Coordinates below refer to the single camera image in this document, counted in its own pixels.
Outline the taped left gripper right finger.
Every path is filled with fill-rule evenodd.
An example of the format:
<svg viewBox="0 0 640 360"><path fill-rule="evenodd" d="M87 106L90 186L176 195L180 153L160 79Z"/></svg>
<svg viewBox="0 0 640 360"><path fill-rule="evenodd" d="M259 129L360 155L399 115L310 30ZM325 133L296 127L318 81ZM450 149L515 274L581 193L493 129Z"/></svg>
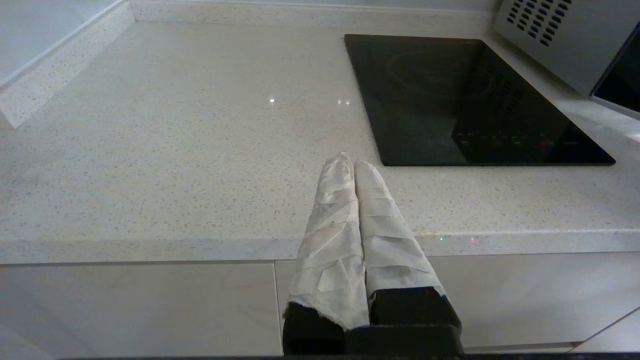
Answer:
<svg viewBox="0 0 640 360"><path fill-rule="evenodd" d="M354 170L372 323L460 332L461 321L380 172L365 161Z"/></svg>

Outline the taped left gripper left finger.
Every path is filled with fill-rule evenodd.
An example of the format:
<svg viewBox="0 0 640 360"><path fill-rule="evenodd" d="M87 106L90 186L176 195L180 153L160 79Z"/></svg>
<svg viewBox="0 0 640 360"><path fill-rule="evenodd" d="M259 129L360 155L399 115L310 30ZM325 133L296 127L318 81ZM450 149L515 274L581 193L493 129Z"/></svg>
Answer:
<svg viewBox="0 0 640 360"><path fill-rule="evenodd" d="M345 353L346 335L370 325L355 170L346 152L318 176L283 313L286 356Z"/></svg>

